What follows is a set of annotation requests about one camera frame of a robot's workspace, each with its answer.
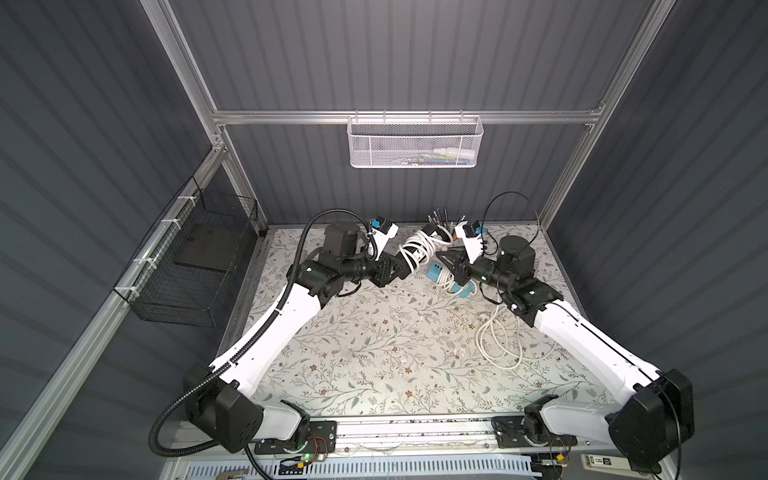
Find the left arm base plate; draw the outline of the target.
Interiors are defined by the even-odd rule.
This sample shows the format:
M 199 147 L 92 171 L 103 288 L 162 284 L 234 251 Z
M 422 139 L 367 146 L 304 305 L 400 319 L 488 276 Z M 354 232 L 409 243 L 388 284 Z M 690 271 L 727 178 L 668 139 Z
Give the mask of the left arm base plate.
M 311 420 L 299 431 L 298 437 L 289 440 L 261 439 L 251 443 L 256 455 L 329 454 L 336 449 L 338 423 L 336 421 Z

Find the black power strip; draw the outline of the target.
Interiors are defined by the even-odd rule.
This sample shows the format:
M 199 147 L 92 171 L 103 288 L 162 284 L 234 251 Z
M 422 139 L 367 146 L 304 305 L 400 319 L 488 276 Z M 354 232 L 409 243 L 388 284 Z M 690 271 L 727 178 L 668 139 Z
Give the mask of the black power strip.
M 427 224 L 420 230 L 415 231 L 398 247 L 399 253 L 403 254 L 412 271 L 418 270 L 421 265 L 427 263 L 435 254 L 437 250 L 435 241 L 437 238 L 434 236 L 434 233 L 434 226 Z

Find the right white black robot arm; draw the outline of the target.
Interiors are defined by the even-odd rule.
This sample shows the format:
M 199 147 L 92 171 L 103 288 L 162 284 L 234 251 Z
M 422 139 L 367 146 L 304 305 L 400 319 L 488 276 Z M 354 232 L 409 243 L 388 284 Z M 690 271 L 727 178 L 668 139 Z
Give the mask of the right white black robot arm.
M 438 260 L 464 286 L 489 286 L 497 303 L 564 348 L 610 392 L 609 405 L 546 394 L 524 409 L 519 426 L 535 446 L 571 436 L 612 444 L 638 473 L 657 475 L 661 462 L 695 432 L 690 380 L 663 371 L 615 342 L 589 322 L 549 284 L 534 275 L 535 252 L 519 236 L 499 242 L 495 259 L 484 256 L 476 238 L 438 253 Z

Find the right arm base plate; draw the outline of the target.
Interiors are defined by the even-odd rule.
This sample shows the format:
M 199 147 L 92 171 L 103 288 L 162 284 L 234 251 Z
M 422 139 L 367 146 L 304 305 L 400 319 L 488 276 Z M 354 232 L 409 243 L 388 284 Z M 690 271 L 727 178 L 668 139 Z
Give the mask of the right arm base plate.
M 499 448 L 564 446 L 566 449 L 578 444 L 573 435 L 556 435 L 533 416 L 495 416 L 491 418 Z

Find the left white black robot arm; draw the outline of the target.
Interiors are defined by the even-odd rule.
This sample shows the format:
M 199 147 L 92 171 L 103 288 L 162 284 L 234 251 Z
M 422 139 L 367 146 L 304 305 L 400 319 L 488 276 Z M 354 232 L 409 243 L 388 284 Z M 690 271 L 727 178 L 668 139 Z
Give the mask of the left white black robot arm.
M 210 364 L 214 379 L 188 397 L 184 406 L 189 421 L 215 444 L 237 453 L 255 440 L 305 442 L 309 415 L 286 400 L 258 402 L 256 390 L 278 354 L 341 293 L 345 283 L 368 280 L 383 287 L 409 275 L 404 258 L 384 250 L 398 226 L 377 217 L 370 229 L 370 243 L 361 247 L 357 225 L 327 226 L 323 245 L 289 269 L 287 284 L 275 302 Z

